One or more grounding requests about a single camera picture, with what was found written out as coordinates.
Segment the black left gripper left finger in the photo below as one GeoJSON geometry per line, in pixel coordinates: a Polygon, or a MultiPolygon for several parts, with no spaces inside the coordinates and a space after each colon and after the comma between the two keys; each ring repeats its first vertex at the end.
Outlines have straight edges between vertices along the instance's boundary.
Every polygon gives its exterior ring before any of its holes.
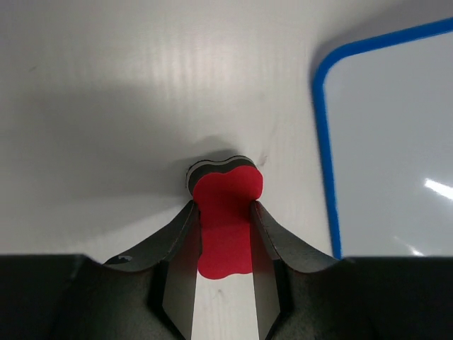
{"type": "Polygon", "coordinates": [[[1,257],[2,339],[189,339],[197,206],[105,263],[80,254],[1,257]]]}

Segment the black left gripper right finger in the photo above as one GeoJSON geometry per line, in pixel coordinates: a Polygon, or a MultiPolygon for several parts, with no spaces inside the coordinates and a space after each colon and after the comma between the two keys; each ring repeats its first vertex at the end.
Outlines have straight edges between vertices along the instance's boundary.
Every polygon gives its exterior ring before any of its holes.
{"type": "Polygon", "coordinates": [[[349,257],[313,248],[250,206],[261,339],[451,339],[452,259],[349,257]]]}

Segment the red whiteboard eraser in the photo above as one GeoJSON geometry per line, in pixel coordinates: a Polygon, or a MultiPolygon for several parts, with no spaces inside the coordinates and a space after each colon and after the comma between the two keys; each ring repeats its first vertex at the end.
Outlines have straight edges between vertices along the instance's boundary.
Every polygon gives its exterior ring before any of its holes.
{"type": "Polygon", "coordinates": [[[250,206],[263,192],[263,175],[248,157],[204,159],[186,174],[186,186],[200,211],[201,276],[220,280],[250,274],[250,206]]]}

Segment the blue framed whiteboard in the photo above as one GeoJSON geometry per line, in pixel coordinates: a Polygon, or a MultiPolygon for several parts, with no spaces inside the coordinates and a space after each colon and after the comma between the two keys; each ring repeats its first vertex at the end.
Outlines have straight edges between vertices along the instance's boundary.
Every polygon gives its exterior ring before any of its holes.
{"type": "Polygon", "coordinates": [[[452,255],[452,19],[340,46],[312,82],[331,246],[452,255]]]}

